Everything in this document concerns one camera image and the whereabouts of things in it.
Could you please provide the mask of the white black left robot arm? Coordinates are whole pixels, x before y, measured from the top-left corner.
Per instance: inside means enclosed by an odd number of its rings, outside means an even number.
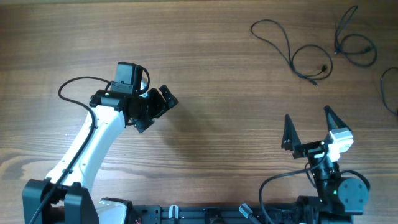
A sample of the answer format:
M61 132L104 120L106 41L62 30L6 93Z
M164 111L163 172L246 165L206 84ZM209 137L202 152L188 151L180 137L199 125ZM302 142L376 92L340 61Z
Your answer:
M116 138L128 126L143 133L178 104L166 85L150 88L146 68L118 62L116 78L82 104L88 114L72 145L44 180L30 179L22 192L26 223L142 223L129 200L93 203L96 175Z

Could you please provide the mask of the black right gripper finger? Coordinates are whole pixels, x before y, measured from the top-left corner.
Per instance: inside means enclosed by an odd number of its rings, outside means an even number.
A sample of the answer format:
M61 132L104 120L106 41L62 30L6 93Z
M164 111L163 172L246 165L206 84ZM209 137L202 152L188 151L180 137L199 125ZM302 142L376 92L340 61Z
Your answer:
M326 105L323 109L325 111L326 123L329 131L341 128L348 128L348 130L351 131L351 128L336 115L330 106Z
M284 117L284 134L282 137L281 148L294 151L296 146L301 145L295 126L288 114Z

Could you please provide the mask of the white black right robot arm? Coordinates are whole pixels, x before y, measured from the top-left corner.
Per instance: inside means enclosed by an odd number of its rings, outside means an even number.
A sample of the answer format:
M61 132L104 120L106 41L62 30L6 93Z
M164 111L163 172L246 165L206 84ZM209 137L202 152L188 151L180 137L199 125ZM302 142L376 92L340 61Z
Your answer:
M353 170L340 170L341 154L353 145L351 128L325 106L328 134L325 139L302 144L289 115L284 118L281 148L294 159L308 159L305 173L317 190L316 197L299 196L295 203L295 223L353 223L364 213L370 183Z

